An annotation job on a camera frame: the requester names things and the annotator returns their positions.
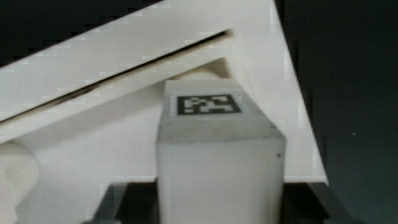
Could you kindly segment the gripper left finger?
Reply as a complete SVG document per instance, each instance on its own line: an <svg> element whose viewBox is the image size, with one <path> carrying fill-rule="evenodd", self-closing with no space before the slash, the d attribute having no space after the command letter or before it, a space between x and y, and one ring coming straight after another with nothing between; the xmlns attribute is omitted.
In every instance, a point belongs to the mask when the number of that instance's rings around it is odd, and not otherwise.
<svg viewBox="0 0 398 224"><path fill-rule="evenodd" d="M159 224L155 182L109 186L95 217L86 224Z"/></svg>

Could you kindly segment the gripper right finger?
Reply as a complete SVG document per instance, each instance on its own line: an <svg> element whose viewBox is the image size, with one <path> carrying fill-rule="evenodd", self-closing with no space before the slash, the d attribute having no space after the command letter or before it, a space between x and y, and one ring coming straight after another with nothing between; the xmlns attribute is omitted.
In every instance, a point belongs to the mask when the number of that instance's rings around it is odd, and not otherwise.
<svg viewBox="0 0 398 224"><path fill-rule="evenodd" d="M326 183L285 185L285 224L363 224Z"/></svg>

